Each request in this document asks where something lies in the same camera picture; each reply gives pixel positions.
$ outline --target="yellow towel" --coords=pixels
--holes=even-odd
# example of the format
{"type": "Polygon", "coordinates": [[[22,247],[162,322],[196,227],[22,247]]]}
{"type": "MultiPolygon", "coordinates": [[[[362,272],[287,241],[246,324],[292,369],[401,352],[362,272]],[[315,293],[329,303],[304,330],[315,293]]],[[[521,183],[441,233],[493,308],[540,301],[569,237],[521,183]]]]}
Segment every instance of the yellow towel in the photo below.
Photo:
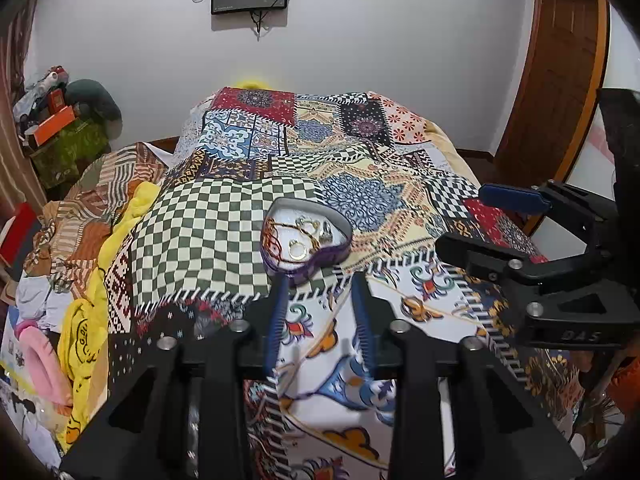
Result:
{"type": "Polygon", "coordinates": [[[86,298],[75,300],[65,313],[58,342],[62,371],[73,381],[74,406],[65,433],[57,435],[66,451],[89,422],[87,395],[91,375],[102,344],[107,339],[108,302],[103,270],[109,269],[122,241],[156,200],[160,187],[142,182],[129,201],[122,220],[113,228],[98,254],[98,266],[89,275],[86,298]]]}

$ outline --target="earring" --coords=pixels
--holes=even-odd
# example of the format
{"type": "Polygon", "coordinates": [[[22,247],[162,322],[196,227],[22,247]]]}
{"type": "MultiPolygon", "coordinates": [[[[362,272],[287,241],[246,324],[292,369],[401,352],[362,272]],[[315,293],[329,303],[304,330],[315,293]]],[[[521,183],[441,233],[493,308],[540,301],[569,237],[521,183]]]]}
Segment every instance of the earring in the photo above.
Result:
{"type": "Polygon", "coordinates": [[[297,240],[289,240],[289,256],[291,256],[292,260],[296,260],[297,262],[300,260],[304,260],[307,254],[306,245],[297,240]],[[300,248],[297,250],[293,250],[293,247],[299,246],[300,248]]]}
{"type": "Polygon", "coordinates": [[[319,220],[312,220],[311,218],[306,218],[304,216],[300,216],[298,218],[296,218],[296,227],[298,229],[300,229],[301,231],[304,231],[306,234],[308,235],[314,235],[318,232],[318,229],[320,228],[320,221],[319,220]],[[314,230],[312,232],[309,232],[305,229],[305,225],[309,224],[311,225],[314,230]]]}
{"type": "Polygon", "coordinates": [[[322,233],[320,233],[318,240],[321,244],[330,244],[334,241],[334,232],[331,231],[331,226],[326,220],[322,222],[322,233]]]}

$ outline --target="curtain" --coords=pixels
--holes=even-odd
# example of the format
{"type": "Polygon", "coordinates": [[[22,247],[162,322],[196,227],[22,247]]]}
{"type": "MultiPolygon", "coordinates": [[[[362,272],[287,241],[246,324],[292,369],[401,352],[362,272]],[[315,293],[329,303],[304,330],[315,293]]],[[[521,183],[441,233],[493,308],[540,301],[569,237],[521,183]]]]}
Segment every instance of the curtain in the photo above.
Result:
{"type": "Polygon", "coordinates": [[[29,202],[36,214],[47,202],[31,161],[22,154],[12,114],[24,95],[23,65],[36,2],[27,0],[8,30],[0,31],[0,217],[5,220],[22,202],[29,202]]]}

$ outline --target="striped blanket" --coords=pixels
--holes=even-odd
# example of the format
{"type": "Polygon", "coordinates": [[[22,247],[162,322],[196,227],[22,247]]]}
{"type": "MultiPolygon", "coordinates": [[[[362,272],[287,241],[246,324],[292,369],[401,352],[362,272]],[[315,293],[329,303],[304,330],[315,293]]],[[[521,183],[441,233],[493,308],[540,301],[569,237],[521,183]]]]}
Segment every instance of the striped blanket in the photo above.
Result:
{"type": "Polygon", "coordinates": [[[98,251],[136,187],[158,182],[164,170],[141,142],[96,160],[64,200],[44,207],[44,227],[24,265],[27,275],[50,276],[53,291],[82,298],[98,251]]]}

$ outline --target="patchwork quilt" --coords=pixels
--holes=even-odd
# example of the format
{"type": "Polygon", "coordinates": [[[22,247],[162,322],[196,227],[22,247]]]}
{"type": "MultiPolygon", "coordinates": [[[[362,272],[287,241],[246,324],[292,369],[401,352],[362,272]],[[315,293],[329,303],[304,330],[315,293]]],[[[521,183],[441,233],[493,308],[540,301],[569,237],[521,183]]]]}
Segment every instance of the patchwork quilt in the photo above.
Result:
{"type": "Polygon", "coordinates": [[[363,366],[350,299],[356,270],[397,317],[427,334],[481,337],[556,420],[572,407],[575,371],[564,352],[513,346],[498,288],[434,253],[438,236],[457,232],[543,261],[502,212],[477,200],[477,181],[435,124],[373,92],[225,88],[194,114],[200,123],[192,114],[182,161],[106,274],[112,392],[145,365],[158,338],[203,337],[268,292],[262,221],[275,199],[296,197],[346,216],[353,243],[346,261],[290,292],[275,377],[244,384],[260,478],[386,478],[396,385],[373,381],[363,366]]]}

